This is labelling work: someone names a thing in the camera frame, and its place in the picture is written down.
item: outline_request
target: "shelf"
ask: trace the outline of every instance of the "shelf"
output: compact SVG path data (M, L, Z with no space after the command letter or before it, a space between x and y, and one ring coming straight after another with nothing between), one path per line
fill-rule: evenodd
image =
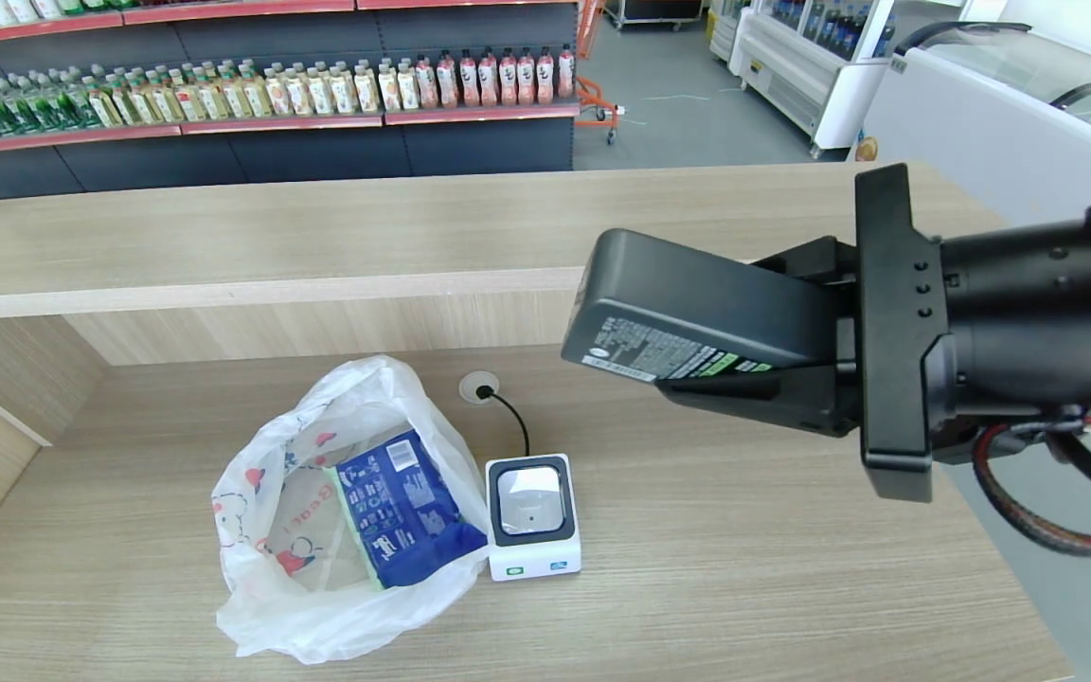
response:
M49 21L26 23L26 25L0 26L0 39L31 38L33 35L94 31L97 27L118 25L122 25L120 12L97 12L83 14L81 17L49 19Z
M573 290L595 239L615 227L760 259L825 234L852 241L853 177L864 168L412 177L13 199L0 202L0 319ZM912 169L912 193L926 234L1000 227L932 169ZM488 211L492 202L514 205Z
M213 626L228 591L209 491L259 427L345 358L116 368L0 505L0 679L415 682L424 651L437 679L493 679L493 641L515 678L554 682L1070 673L939 470L935 505L896 507L866 483L856 438L679 409L556 347L398 358L479 466L519 453L520 432L458 396L477 367L514 392L542 453L571 455L584 573L512 587L481 575L435 621L346 665L233 657Z
M79 144L84 142L175 137L178 134L179 125L135 125L134 128L72 130L63 131L63 133L21 134L17 137L0 137L0 152L32 149L32 147L56 147L58 144Z
M506 121L527 119L564 119L579 116L579 104L533 104L528 107L458 107L455 109L420 109L420 111L387 111L386 125L432 124L432 122Z
M356 0L241 0L232 3L164 4L124 12L125 25L152 25L196 19L255 17L264 14L351 12Z
M184 134L261 133L262 131L268 130L381 128L381 116L343 116L184 122L184 124L179 124L179 129L181 129Z

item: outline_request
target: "white plastic bag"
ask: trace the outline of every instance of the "white plastic bag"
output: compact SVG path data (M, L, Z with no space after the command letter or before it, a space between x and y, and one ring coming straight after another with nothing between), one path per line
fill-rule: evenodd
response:
M322 471L408 428L464 518L490 536L473 457L411 368L385 356L343 363L264 424L213 488L230 590L217 626L239 657L268 649L303 665L359 657L427 624L472 586L485 548L412 586L373 585Z

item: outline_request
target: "store shelf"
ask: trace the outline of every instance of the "store shelf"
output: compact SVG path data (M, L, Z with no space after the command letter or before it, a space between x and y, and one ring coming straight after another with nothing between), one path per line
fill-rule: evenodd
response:
M0 26L0 39L31 38L33 35L52 35L76 31L94 31L97 27L122 25L120 12L83 14L81 17L60 17L51 21L33 22L27 25Z
M228 121L185 122L179 129L184 134L261 133L268 130L327 130L337 128L381 128L380 116L307 117L298 119L248 119Z
M528 119L564 119L579 116L579 104L535 104L529 107L458 107L455 109L420 109L420 111L387 111L386 125L416 125L430 122L507 121Z
M576 0L356 0L358 10L407 10L411 8L468 8L472 4L575 3Z
M0 319L568 290L595 239L614 227L758 259L825 234L851 240L852 178L862 168L441 176L12 200L0 202ZM913 169L912 191L926 234L1000 225L931 169ZM484 211L493 198L514 205ZM516 229L507 215L518 216Z
M241 0L235 3L187 3L142 8L127 11L124 17L125 25L152 25L163 22L196 21L196 19L351 12L355 9L356 0Z
M69 133L21 134L17 137L0 137L0 152L32 149L32 147L52 147L57 146L57 144L79 144L83 142L175 137L178 134L179 125L137 125L137 128L72 130Z

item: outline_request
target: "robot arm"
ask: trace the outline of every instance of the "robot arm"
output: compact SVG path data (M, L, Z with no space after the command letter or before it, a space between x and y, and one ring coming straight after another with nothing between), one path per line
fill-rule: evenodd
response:
M856 247L822 238L753 264L606 234L563 359L652 381L682 406L856 428L884 498L928 501L934 460L970 462L1022 535L1091 557L1091 535L1019 505L987 465L1045 441L1091 480L1077 436L1091 428L1091 207L943 241L913 228L903 165L858 175L856 206Z

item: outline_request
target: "cartoon print on bag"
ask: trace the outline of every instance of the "cartoon print on bag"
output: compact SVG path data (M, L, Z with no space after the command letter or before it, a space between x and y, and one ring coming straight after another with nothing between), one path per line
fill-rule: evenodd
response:
M221 547L232 548L251 539L242 533L242 514L247 513L247 498L238 492L226 492L213 498L213 515L217 517L217 536Z

